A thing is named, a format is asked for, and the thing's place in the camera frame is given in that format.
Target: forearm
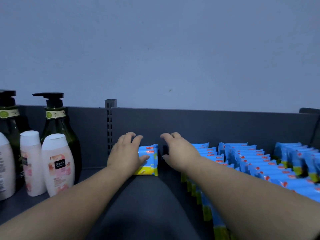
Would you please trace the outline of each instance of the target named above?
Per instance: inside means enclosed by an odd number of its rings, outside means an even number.
[[[306,197],[202,157],[186,173],[240,239],[312,239],[320,232],[320,204]]]
[[[106,167],[0,226],[1,239],[83,239],[126,179]]]

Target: black pump cap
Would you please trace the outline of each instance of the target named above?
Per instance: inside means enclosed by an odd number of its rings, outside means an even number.
[[[0,107],[11,107],[16,105],[14,96],[17,96],[15,90],[2,90],[0,89]]]
[[[63,107],[62,100],[63,99],[63,92],[42,92],[42,93],[34,93],[33,96],[42,96],[47,100],[47,107],[48,108],[61,108]]]

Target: person's left hand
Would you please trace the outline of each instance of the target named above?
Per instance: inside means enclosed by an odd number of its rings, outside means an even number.
[[[139,145],[143,136],[137,136],[133,132],[122,135],[113,146],[108,158],[107,167],[117,170],[126,177],[132,176],[138,168],[150,158],[144,155],[139,157]]]

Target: white flip cap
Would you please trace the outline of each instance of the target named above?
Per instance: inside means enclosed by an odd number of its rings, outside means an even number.
[[[40,144],[39,132],[35,130],[29,130],[20,134],[20,145],[25,147],[31,147]]]
[[[66,136],[64,134],[52,134],[47,136],[42,144],[42,150],[54,150],[68,145]]]
[[[0,146],[8,145],[9,141],[4,134],[0,132]]]

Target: white bottle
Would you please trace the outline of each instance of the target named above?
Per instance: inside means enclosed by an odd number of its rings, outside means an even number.
[[[0,133],[0,200],[13,196],[16,190],[14,154],[8,139]]]
[[[27,193],[30,196],[42,195],[47,189],[38,131],[29,130],[20,134],[20,151]]]
[[[75,162],[66,136],[52,134],[42,144],[42,165],[50,197],[71,188],[75,182]]]

